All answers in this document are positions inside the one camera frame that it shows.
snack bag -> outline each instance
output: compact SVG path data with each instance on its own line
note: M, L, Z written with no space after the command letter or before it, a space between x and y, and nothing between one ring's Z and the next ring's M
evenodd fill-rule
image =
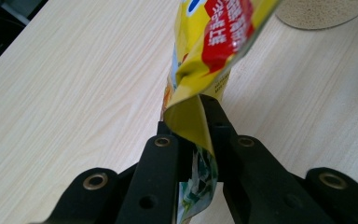
M229 70L248 51L280 0L182 0L175 22L172 70L162 118L193 142L193 173L180 184L178 223L205 209L217 182L217 165L199 94L222 98Z

